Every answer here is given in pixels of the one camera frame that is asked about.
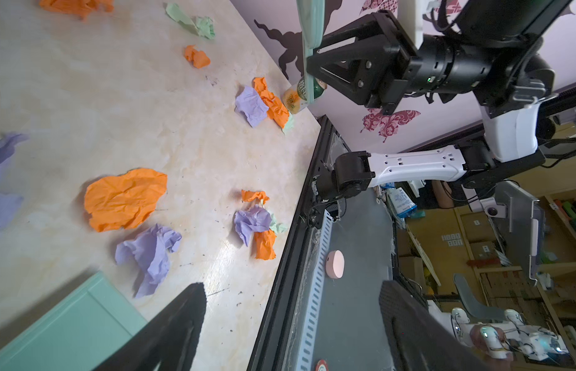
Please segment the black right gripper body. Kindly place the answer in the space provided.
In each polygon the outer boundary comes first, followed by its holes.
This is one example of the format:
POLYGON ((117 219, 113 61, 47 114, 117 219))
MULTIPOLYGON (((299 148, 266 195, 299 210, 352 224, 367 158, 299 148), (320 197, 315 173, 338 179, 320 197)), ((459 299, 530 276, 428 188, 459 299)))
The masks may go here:
POLYGON ((364 15, 324 36, 306 72, 365 108, 391 115, 419 72, 420 56, 388 10, 364 15))

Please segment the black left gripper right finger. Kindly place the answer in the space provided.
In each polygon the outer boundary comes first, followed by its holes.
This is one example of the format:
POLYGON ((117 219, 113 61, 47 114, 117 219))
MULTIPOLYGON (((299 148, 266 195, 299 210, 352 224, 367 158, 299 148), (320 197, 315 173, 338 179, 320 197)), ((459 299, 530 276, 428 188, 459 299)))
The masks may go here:
POLYGON ((488 369, 399 283, 382 283, 379 307, 396 370, 488 369))

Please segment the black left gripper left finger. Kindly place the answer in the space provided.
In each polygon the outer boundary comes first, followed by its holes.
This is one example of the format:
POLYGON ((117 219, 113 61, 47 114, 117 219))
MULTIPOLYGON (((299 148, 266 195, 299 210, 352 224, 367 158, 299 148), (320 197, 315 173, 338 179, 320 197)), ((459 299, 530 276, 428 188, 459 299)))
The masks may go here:
POLYGON ((207 297, 190 284, 97 370, 189 370, 195 358, 207 297))

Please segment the mint green hand broom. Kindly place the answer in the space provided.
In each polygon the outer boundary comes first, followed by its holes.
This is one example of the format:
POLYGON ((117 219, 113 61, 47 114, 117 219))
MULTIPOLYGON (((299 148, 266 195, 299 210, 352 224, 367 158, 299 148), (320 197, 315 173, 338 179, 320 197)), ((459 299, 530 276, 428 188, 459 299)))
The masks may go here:
POLYGON ((297 0, 297 11, 303 42, 303 81, 307 94, 307 103, 314 98, 314 77, 307 72, 307 59, 320 46, 325 25, 325 0, 297 0))

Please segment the mint green dustpan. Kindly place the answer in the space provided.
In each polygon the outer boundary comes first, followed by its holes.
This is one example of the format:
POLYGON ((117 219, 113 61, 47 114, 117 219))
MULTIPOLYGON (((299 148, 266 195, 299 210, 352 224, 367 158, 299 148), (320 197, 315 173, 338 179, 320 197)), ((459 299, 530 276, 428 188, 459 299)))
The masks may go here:
POLYGON ((93 370, 147 320, 97 272, 0 350, 0 370, 93 370))

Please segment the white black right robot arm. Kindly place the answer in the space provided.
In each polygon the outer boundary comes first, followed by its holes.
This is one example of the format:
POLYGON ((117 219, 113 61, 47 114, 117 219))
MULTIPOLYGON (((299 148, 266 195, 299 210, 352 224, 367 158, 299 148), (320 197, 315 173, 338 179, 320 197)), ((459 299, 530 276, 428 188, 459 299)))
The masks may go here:
POLYGON ((469 1, 449 19, 444 1, 401 1, 396 12, 373 12, 327 34, 325 3, 300 1, 309 101, 315 80, 384 115, 406 97, 448 103, 471 93, 484 125, 484 137, 465 145, 339 156, 313 182, 317 203, 388 182, 438 180, 480 190, 475 200, 487 215, 509 218, 511 204, 495 201, 491 191, 545 160, 536 127, 541 104, 555 96, 555 74, 539 49, 569 7, 568 1, 469 1))

